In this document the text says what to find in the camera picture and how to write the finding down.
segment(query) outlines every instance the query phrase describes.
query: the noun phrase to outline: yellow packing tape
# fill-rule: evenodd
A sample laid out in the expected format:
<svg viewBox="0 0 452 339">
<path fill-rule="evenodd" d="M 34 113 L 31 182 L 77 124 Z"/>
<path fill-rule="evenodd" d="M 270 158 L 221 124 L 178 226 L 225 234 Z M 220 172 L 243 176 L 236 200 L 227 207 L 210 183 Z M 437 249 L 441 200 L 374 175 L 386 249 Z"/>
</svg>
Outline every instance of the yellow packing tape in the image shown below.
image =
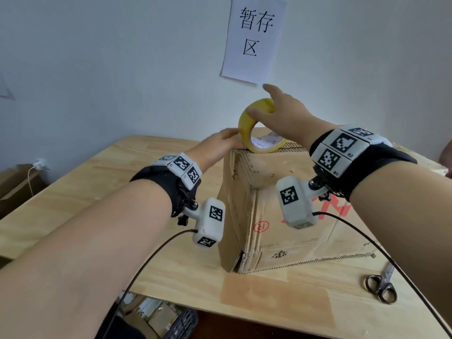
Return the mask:
<svg viewBox="0 0 452 339">
<path fill-rule="evenodd" d="M 253 102 L 248 107 L 257 108 L 266 113 L 275 111 L 275 104 L 270 98 L 262 98 Z M 256 126 L 257 121 L 243 111 L 239 119 L 239 131 L 245 146 L 254 153 L 269 153 L 279 149 L 286 143 L 286 140 L 278 136 L 275 132 L 270 132 L 265 136 L 255 138 L 251 136 L 251 131 Z"/>
</svg>

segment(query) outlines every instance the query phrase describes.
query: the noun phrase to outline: scissors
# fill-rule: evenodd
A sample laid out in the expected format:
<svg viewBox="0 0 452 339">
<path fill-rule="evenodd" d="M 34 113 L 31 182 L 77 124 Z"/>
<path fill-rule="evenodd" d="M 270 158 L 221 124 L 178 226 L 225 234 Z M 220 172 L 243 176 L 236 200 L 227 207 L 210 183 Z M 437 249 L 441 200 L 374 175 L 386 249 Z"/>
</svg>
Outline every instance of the scissors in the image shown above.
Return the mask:
<svg viewBox="0 0 452 339">
<path fill-rule="evenodd" d="M 366 278 L 366 288 L 378 299 L 388 305 L 397 301 L 397 291 L 389 280 L 394 272 L 393 265 L 388 262 L 381 275 L 370 275 Z"/>
</svg>

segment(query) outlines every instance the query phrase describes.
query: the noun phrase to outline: hand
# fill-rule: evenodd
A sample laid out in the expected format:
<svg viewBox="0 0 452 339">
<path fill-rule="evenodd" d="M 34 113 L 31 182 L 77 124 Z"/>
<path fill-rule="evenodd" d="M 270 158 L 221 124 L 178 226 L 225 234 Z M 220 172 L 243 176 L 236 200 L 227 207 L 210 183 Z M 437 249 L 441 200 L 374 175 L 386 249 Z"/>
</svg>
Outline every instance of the hand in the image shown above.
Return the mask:
<svg viewBox="0 0 452 339">
<path fill-rule="evenodd" d="M 231 149 L 245 148 L 238 128 L 225 128 L 212 134 L 185 154 L 193 159 L 206 172 L 212 165 L 220 161 Z"/>
<path fill-rule="evenodd" d="M 247 108 L 246 113 L 280 136 L 309 149 L 318 137 L 337 127 L 314 117 L 303 103 L 283 93 L 277 86 L 263 85 L 263 89 L 275 102 L 275 112 L 264 113 L 256 108 Z"/>
</svg>

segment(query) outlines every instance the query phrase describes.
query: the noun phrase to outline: plastic crate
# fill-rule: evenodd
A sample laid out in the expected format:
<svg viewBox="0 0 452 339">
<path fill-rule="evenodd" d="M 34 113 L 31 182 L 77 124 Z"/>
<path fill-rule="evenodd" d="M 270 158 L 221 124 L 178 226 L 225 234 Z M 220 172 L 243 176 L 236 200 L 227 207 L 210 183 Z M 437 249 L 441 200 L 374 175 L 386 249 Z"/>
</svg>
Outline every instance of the plastic crate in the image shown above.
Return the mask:
<svg viewBox="0 0 452 339">
<path fill-rule="evenodd" d="M 186 308 L 162 339 L 187 339 L 198 323 L 198 312 L 195 309 Z"/>
</svg>

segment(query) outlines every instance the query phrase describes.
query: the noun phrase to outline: black wrist strap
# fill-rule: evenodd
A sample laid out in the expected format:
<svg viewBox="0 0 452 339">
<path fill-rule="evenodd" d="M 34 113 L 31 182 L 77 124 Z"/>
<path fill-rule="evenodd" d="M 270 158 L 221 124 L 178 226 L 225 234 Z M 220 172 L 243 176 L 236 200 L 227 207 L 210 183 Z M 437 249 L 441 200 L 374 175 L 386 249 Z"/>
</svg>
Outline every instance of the black wrist strap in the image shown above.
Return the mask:
<svg viewBox="0 0 452 339">
<path fill-rule="evenodd" d="M 314 153 L 319 144 L 331 132 L 332 130 L 326 132 L 312 144 L 309 149 L 309 155 Z M 400 160 L 417 164 L 417 160 L 409 154 L 394 149 L 386 144 L 376 144 L 370 145 L 362 154 L 360 154 L 339 178 L 333 176 L 320 166 L 316 166 L 315 170 L 332 191 L 342 193 L 347 201 L 349 201 L 354 188 L 362 180 L 383 166 Z"/>
<path fill-rule="evenodd" d="M 146 166 L 141 169 L 130 182 L 137 179 L 149 179 L 160 185 L 166 191 L 172 203 L 171 217 L 178 216 L 190 200 L 196 199 L 196 190 L 201 180 L 192 190 L 188 190 L 181 179 L 168 170 L 166 166 Z"/>
</svg>

